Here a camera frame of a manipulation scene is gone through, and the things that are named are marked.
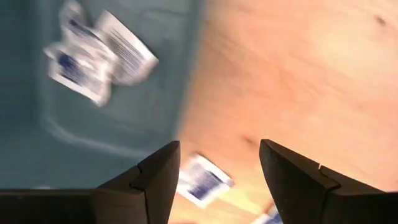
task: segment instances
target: blue container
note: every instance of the blue container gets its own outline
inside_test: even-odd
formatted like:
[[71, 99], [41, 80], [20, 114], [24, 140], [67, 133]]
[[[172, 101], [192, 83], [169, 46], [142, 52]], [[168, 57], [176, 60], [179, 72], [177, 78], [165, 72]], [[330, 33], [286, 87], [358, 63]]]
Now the blue container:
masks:
[[160, 61], [145, 82], [114, 86], [103, 108], [47, 75], [63, 2], [0, 2], [0, 189], [96, 187], [174, 138], [204, 1], [81, 2], [92, 21], [115, 15]]

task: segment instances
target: wooden floor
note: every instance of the wooden floor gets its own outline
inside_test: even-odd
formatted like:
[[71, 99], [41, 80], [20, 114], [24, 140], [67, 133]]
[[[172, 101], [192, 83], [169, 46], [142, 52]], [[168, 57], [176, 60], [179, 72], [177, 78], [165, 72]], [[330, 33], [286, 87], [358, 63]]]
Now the wooden floor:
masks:
[[177, 195], [171, 223], [251, 223], [272, 202], [272, 139], [398, 190], [398, 2], [209, 0], [180, 139], [236, 185], [207, 209]]

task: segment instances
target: table surface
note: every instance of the table surface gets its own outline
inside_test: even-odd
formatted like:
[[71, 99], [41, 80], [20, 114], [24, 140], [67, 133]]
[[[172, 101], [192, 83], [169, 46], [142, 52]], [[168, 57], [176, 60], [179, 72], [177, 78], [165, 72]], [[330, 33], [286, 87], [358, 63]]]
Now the table surface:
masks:
[[259, 163], [272, 139], [382, 190], [398, 190], [398, 2], [209, 0], [180, 129], [236, 185], [171, 223], [251, 223], [272, 203]]

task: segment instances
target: plywood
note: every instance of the plywood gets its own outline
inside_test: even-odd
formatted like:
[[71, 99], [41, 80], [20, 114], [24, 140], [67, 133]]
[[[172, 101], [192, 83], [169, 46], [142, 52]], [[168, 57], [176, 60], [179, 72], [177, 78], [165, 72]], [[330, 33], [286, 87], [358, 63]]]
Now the plywood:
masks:
[[272, 139], [398, 190], [398, 2], [210, 0], [180, 139], [235, 180], [171, 222], [250, 223], [269, 205], [258, 159]]

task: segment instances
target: wooden surface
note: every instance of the wooden surface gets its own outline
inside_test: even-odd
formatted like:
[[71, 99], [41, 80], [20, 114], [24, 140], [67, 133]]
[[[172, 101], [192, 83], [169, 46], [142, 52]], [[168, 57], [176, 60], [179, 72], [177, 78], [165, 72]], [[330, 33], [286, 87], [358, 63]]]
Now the wooden surface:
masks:
[[176, 196], [171, 223], [250, 223], [269, 206], [258, 158], [272, 139], [398, 190], [398, 2], [209, 0], [183, 119], [236, 185], [207, 209]]

